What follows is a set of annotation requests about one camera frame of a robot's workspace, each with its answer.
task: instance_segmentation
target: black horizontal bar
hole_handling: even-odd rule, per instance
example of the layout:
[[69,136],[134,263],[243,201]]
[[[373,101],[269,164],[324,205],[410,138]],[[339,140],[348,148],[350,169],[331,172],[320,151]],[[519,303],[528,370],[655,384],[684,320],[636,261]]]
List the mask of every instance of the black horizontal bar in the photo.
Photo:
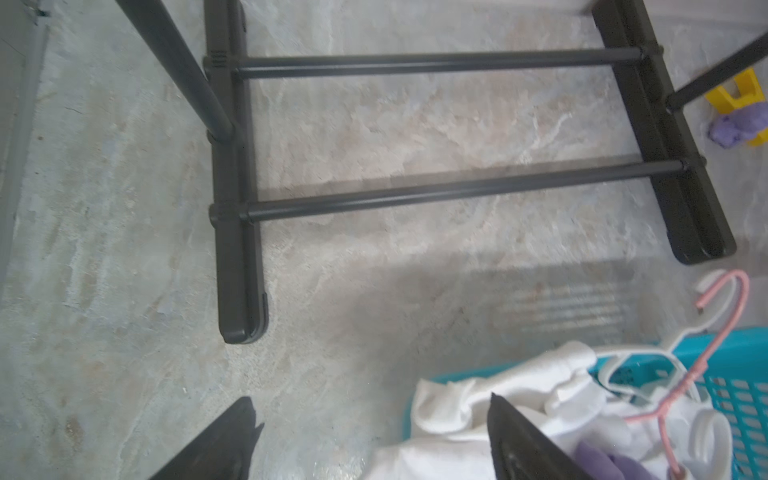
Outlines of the black horizontal bar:
[[247,219],[252,222],[260,222],[280,218],[367,210],[370,208],[423,204],[441,200],[512,194],[545,188],[572,187],[574,185],[628,180],[652,175],[676,174],[684,169],[685,164],[683,161],[665,160],[613,167],[565,170],[548,174],[467,180],[450,184],[401,187],[267,202],[250,202],[247,204]]
[[623,47],[591,50],[241,58],[234,61],[232,68],[242,78],[334,77],[625,65],[636,63],[643,57],[642,49]]

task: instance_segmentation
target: black plastic foot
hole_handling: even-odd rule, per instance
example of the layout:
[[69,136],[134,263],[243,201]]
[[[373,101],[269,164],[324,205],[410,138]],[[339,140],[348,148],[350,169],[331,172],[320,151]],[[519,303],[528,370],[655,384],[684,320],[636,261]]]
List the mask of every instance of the black plastic foot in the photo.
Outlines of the black plastic foot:
[[674,256],[692,265],[734,254],[736,241],[685,117],[664,107],[674,89],[645,5],[599,0],[592,15],[606,47],[642,47],[650,53],[635,65],[613,67],[643,160],[694,160],[682,174],[650,179]]
[[[217,205],[257,200],[250,88],[232,75],[229,62],[247,54],[244,22],[239,1],[205,1],[208,58],[212,60],[208,77],[237,129],[228,143],[211,141]],[[234,217],[216,222],[214,227],[219,331],[227,343],[250,343],[264,334],[269,319],[259,224]]]

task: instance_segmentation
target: white cloth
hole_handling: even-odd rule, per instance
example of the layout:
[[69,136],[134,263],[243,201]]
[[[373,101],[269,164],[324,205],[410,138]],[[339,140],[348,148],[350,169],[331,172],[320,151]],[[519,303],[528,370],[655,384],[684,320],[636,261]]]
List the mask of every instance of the white cloth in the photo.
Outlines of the white cloth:
[[[658,478],[666,478],[668,465],[657,423],[628,425],[623,420],[652,405],[630,405],[599,386],[588,373],[596,362],[590,347],[569,342],[487,379],[446,385],[420,380],[411,411],[412,438],[378,449],[363,478],[494,479],[485,424],[492,392],[504,396],[569,455],[584,439],[606,452],[635,458]],[[654,399],[667,391],[658,386],[646,388]],[[685,397],[667,417],[676,457],[684,465],[695,463],[688,453],[691,427],[697,415],[711,411],[711,403]],[[700,462],[697,467],[701,472]]]

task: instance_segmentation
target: black metal rod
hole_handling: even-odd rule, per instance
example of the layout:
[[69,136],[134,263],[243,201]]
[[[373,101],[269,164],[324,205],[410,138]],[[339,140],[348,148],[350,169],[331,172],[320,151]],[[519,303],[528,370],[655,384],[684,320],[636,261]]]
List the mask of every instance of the black metal rod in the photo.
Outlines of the black metal rod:
[[688,85],[670,94],[665,101],[667,110],[678,111],[713,88],[735,77],[751,65],[768,56],[768,33],[737,51]]
[[234,126],[161,0],[117,0],[128,20],[218,141],[232,138]]
[[309,215],[333,214],[370,208],[483,197],[486,195],[512,194],[546,188],[572,187],[574,185],[628,180],[652,175],[676,174],[683,171],[684,168],[683,161],[666,160],[613,167],[565,170],[548,174],[468,180],[421,187],[401,187],[387,190],[354,192],[351,194],[251,202],[247,204],[247,219],[252,222],[260,222],[280,218],[307,217]]
[[233,69],[242,78],[334,77],[621,65],[636,63],[642,60],[643,56],[640,48],[623,47],[455,54],[242,58],[234,63]]

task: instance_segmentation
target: black vertical leg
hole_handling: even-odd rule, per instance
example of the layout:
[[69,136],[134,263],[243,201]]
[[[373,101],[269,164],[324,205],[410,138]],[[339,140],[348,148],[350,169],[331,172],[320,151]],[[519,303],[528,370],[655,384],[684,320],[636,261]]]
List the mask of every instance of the black vertical leg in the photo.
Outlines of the black vertical leg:
[[[233,141],[211,139],[214,203],[226,209],[257,200],[250,89],[230,70],[231,58],[246,56],[240,2],[205,0],[205,31],[210,85],[237,126]],[[219,330],[227,343],[250,343],[267,324],[259,224],[228,216],[214,227]]]
[[719,64],[670,94],[665,101],[669,111],[678,111],[718,85],[735,77],[752,64],[768,56],[768,33],[737,51]]
[[664,105],[674,91],[672,80],[642,0],[599,0],[592,15],[606,47],[634,46],[649,52],[636,65],[614,66],[643,161],[688,161],[682,174],[650,179],[672,253],[686,265],[735,253],[736,241],[685,117]]
[[230,117],[203,76],[161,0],[117,0],[206,128],[219,141],[234,133]]
[[[208,128],[217,208],[256,201],[250,92],[230,70],[246,55],[240,3],[205,1],[206,79],[161,0],[117,2]],[[259,225],[230,216],[214,228],[219,330],[227,343],[253,342],[267,322]]]

